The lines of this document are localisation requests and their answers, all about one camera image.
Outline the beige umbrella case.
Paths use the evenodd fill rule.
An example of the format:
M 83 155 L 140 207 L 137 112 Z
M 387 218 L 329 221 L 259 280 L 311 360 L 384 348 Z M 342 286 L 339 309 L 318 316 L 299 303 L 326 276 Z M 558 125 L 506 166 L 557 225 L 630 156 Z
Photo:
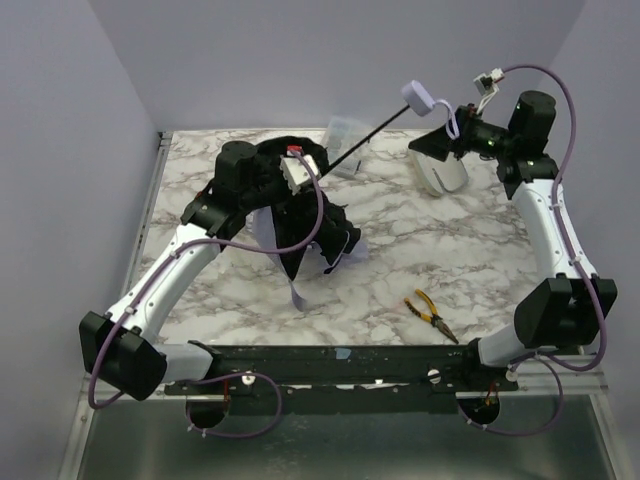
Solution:
M 441 162 L 414 150 L 409 150 L 408 153 L 420 186 L 433 197 L 454 194 L 469 183 L 464 164 L 452 154 Z

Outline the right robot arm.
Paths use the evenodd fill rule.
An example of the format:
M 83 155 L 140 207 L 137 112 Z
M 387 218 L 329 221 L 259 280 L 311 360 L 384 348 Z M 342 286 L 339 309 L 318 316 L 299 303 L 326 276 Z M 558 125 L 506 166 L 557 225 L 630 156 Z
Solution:
M 521 93 L 505 127 L 484 121 L 472 104 L 455 115 L 458 138 L 440 127 L 411 141 L 410 151 L 439 161 L 468 153 L 496 161 L 506 196 L 524 221 L 540 279 L 517 305 L 511 324 L 476 341 L 479 363 L 505 367 L 529 353 L 586 346 L 601 338 L 600 325 L 618 291 L 586 258 L 557 182 L 559 168 L 544 151 L 556 117 L 555 99 L 536 90 Z

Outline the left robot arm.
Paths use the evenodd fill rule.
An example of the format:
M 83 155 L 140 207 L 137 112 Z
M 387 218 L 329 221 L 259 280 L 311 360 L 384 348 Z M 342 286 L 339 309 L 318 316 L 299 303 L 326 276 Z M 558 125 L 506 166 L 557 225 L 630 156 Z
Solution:
M 247 216 L 288 193 L 279 163 L 278 156 L 268 157 L 249 142 L 225 143 L 213 178 L 185 207 L 152 267 L 106 313 L 89 312 L 81 320 L 92 408 L 109 404 L 95 397 L 99 381 L 114 387 L 118 395 L 144 400 L 162 384 L 207 376 L 213 353 L 193 343 L 160 346 L 160 330 L 200 272 L 225 248 L 241 246 L 234 238 Z

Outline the lavender umbrella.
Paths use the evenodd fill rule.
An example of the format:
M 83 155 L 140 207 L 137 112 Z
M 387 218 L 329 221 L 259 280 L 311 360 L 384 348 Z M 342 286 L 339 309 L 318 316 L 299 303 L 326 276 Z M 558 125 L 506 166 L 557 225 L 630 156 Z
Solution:
M 252 209 L 251 232 L 257 242 L 252 250 L 267 255 L 286 275 L 291 301 L 299 311 L 306 309 L 307 302 L 296 291 L 294 280 L 305 253 L 311 245 L 320 249 L 320 254 L 324 258 L 324 270 L 327 273 L 335 268 L 342 256 L 350 257 L 354 250 L 364 249 L 364 244 L 360 240 L 360 230 L 346 219 L 342 206 L 328 200 L 319 186 L 319 180 L 407 110 L 412 110 L 416 115 L 423 117 L 431 113 L 436 106 L 441 105 L 447 109 L 448 118 L 445 121 L 447 134 L 452 139 L 459 136 L 457 121 L 453 118 L 454 110 L 447 100 L 433 97 L 416 80 L 405 84 L 401 94 L 405 105 L 375 127 L 333 164 L 328 161 L 325 147 L 306 137 L 281 136 L 259 143 L 300 146 L 304 153 L 314 157 L 320 171 L 318 178 L 313 178 L 312 183 L 303 187 L 297 195 L 291 193 L 289 200 L 277 205 Z

